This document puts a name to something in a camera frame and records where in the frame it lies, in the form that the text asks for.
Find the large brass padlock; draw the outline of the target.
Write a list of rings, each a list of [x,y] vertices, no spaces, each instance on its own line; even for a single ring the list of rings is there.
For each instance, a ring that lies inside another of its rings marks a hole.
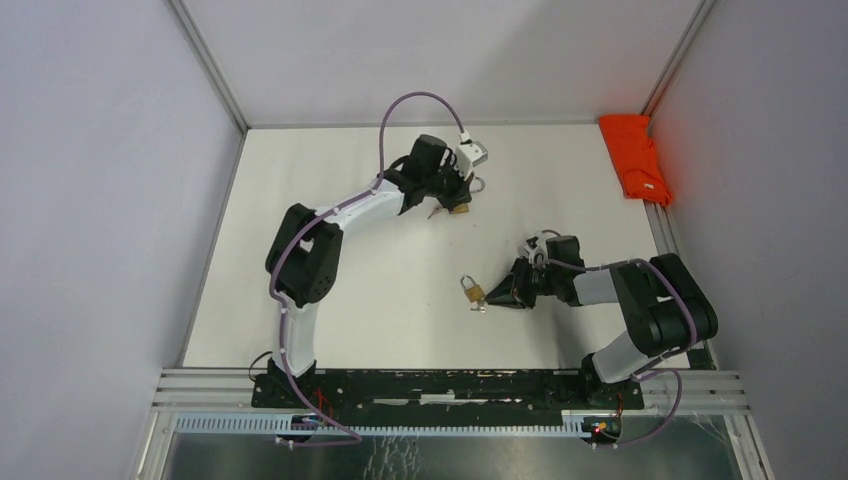
[[[475,194],[481,193],[486,188],[484,179],[472,176],[464,186],[464,190],[457,199],[457,203],[449,210],[450,215],[465,214],[470,211],[470,203]]]

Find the silver key bunch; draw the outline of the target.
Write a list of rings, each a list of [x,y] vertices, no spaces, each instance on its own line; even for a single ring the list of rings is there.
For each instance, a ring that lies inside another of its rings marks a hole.
[[[439,213],[443,212],[444,210],[445,210],[445,209],[444,209],[444,207],[442,207],[442,206],[436,206],[436,207],[434,207],[434,209],[431,211],[431,213],[427,216],[427,219],[428,219],[428,220],[432,219],[435,215],[437,215],[437,214],[439,214]]]

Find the small brass padlock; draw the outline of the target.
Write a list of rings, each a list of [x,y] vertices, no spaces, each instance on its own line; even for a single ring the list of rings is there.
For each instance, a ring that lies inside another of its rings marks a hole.
[[[482,305],[484,303],[486,294],[475,279],[469,275],[464,275],[460,279],[460,285],[470,303],[478,305]]]

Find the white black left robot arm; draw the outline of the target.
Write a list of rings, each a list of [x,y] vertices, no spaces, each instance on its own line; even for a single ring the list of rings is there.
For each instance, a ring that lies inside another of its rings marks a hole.
[[[285,213],[266,258],[271,296],[284,316],[272,358],[284,372],[275,392],[290,407],[306,405],[314,394],[307,373],[314,368],[314,337],[319,303],[334,286],[342,245],[364,229],[400,216],[426,198],[441,210],[472,200],[474,169],[487,149],[466,133],[451,149],[441,139],[420,135],[409,154],[394,161],[360,193],[334,206],[309,208],[301,203]]]

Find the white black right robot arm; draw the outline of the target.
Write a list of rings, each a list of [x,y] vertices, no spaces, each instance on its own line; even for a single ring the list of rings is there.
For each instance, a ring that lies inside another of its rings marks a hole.
[[[644,378],[658,364],[718,332],[713,306],[674,253],[589,266],[577,237],[544,230],[526,241],[523,253],[483,302],[529,310],[540,297],[575,308],[615,304],[620,309],[624,332],[581,363],[577,392],[591,408],[612,401],[618,383]]]

